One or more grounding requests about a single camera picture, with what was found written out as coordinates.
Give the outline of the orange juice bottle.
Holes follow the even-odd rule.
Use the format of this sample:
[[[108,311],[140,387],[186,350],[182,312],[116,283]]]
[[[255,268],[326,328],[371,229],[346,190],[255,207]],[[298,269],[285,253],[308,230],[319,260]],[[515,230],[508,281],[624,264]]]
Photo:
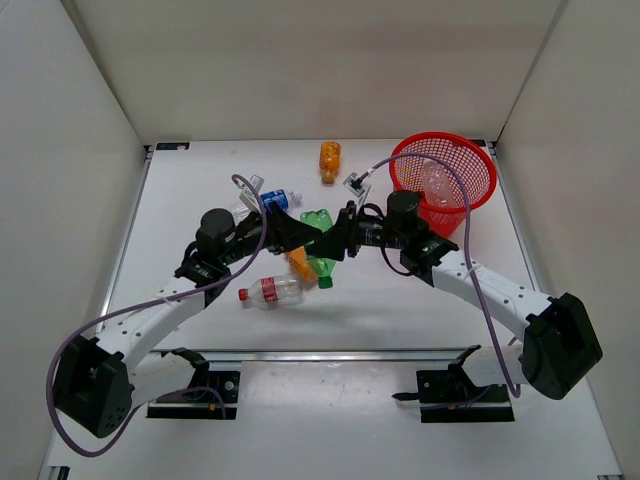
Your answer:
[[[305,249],[296,248],[285,253],[285,258],[292,270],[301,280],[306,283],[315,283],[317,275],[308,262]]]
[[[323,142],[320,148],[319,170],[323,184],[335,182],[341,167],[341,145],[335,141]]]

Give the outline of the green plastic bottle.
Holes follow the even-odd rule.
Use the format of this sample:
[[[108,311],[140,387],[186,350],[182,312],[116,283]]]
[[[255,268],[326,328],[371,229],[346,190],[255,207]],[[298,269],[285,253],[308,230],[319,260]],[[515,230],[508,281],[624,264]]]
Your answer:
[[[333,220],[326,209],[316,211],[306,211],[300,214],[299,220],[306,225],[312,226],[326,232],[333,226]],[[307,261],[317,276],[319,289],[329,289],[333,287],[332,272],[336,261],[307,255]]]

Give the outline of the clear bottle blue label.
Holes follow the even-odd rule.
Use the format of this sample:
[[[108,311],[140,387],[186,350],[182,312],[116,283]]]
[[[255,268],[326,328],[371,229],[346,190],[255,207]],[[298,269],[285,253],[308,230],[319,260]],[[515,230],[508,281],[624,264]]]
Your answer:
[[[261,193],[260,197],[267,209],[271,207],[272,203],[278,204],[283,211],[298,208],[302,205],[302,195],[295,191],[277,189]],[[229,211],[234,220],[240,222],[252,212],[252,209],[243,201],[238,201],[229,207]]]

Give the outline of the clear bottle red label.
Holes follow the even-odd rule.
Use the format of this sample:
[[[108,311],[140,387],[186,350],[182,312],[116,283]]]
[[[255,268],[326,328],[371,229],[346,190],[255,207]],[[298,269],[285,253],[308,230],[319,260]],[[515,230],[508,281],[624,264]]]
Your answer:
[[[286,274],[256,280],[249,287],[238,290],[238,299],[244,308],[273,309],[299,303],[303,293],[302,281],[293,274]]]

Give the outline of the clear crushed bottle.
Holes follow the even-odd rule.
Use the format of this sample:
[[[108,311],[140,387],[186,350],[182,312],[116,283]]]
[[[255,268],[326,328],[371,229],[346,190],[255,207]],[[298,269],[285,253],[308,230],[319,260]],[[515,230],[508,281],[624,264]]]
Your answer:
[[[426,161],[421,170],[421,184],[429,205],[438,208],[455,206],[449,177],[441,164],[433,160]]]

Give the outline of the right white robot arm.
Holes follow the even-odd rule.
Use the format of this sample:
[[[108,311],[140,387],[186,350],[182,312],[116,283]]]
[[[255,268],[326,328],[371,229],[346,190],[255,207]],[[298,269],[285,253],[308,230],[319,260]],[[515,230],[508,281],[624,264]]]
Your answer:
[[[419,203],[410,191],[391,193],[386,208],[350,201],[306,253],[342,261],[363,247],[397,250],[404,275],[479,308],[516,338],[514,346],[492,348],[501,376],[563,399],[603,356],[584,303],[570,293],[530,290],[478,264],[419,217]]]

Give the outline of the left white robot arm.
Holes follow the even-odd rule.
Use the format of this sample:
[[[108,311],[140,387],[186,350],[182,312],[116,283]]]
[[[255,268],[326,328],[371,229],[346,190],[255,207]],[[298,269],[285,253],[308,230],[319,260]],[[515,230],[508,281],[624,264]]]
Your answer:
[[[210,389],[208,363],[184,347],[156,346],[224,291],[236,262],[249,266],[266,249],[278,255],[319,239],[320,229],[280,207],[253,212],[240,223],[222,208],[206,212],[174,276],[148,302],[113,312],[91,338],[73,333],[55,353],[46,378],[50,418],[60,413],[97,438],[117,431],[140,405],[180,392],[198,400]]]

